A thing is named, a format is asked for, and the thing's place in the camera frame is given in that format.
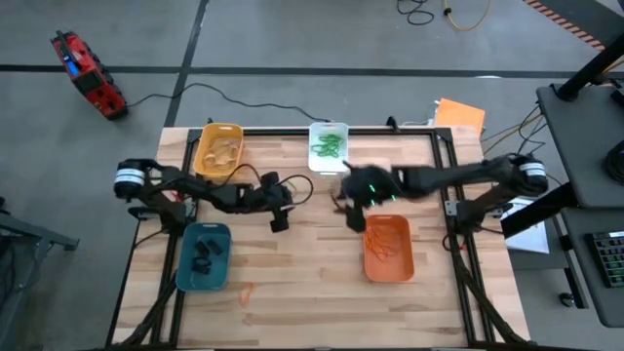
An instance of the yellow plastic tray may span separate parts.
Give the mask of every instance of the yellow plastic tray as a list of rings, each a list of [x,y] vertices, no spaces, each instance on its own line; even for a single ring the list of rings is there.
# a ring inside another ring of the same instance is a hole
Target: yellow plastic tray
[[[199,140],[193,170],[208,178],[229,176],[241,163],[243,129],[231,123],[210,123]]]

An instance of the concrete floor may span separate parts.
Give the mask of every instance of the concrete floor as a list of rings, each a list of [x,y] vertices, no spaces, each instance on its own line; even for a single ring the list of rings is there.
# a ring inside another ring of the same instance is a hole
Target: concrete floor
[[[484,1],[453,4],[462,22]],[[56,29],[73,29],[108,65],[178,66],[199,0],[8,0],[0,3],[0,64],[58,64]],[[596,52],[521,0],[494,1],[476,31],[450,30],[436,13],[429,25],[406,25],[392,0],[212,0],[193,66],[357,67],[569,71]],[[127,100],[170,94],[175,74],[115,74]],[[28,300],[21,346],[45,350],[101,346],[106,338],[136,222],[112,193],[117,162],[153,157],[169,101],[154,98],[118,122],[101,118],[61,73],[0,72],[0,194],[15,216],[80,238],[75,253],[54,249]],[[428,105],[451,98],[487,111],[493,134],[520,123],[537,87],[553,79],[190,75],[248,102],[296,104],[317,117],[350,125],[381,124],[389,115],[420,121]],[[199,127],[212,117],[243,126],[309,123],[272,108],[249,109],[193,88],[181,99],[175,125]],[[547,130],[537,152],[552,176],[566,175]],[[520,138],[488,156],[515,150]],[[593,309],[566,309],[563,272],[517,272],[532,338],[540,343],[621,349],[624,335],[600,325]]]

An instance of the blue plastic tray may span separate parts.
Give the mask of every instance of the blue plastic tray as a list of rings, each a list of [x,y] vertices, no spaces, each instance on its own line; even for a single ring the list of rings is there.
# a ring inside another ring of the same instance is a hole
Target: blue plastic tray
[[[221,247],[223,253],[217,255],[211,251],[208,258],[213,263],[210,273],[194,272],[192,270],[193,258],[199,256],[195,250],[195,244],[198,241],[206,243],[211,239]],[[188,293],[222,290],[227,284],[231,249],[232,235],[225,224],[193,223],[187,226],[184,230],[175,284],[180,290]]]

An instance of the orange bin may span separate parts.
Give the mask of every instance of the orange bin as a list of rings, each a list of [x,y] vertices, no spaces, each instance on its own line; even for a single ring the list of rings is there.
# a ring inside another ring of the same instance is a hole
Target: orange bin
[[[243,129],[231,123],[210,123],[204,127],[197,146],[193,170],[212,179],[229,176],[241,163]]]
[[[401,215],[367,217],[364,272],[378,283],[400,283],[413,276],[410,224]]]

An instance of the white paper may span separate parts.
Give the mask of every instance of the white paper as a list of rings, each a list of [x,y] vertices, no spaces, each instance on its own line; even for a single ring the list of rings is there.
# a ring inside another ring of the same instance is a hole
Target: white paper
[[[532,204],[532,201],[523,198],[516,198],[510,201],[510,203],[514,205],[514,207],[504,213],[501,219]],[[507,239],[506,242],[507,248],[509,249],[524,250],[540,254],[550,253],[548,250],[548,239],[546,238],[546,227],[544,226],[544,222],[539,222],[531,226],[531,228],[528,228],[527,230]]]

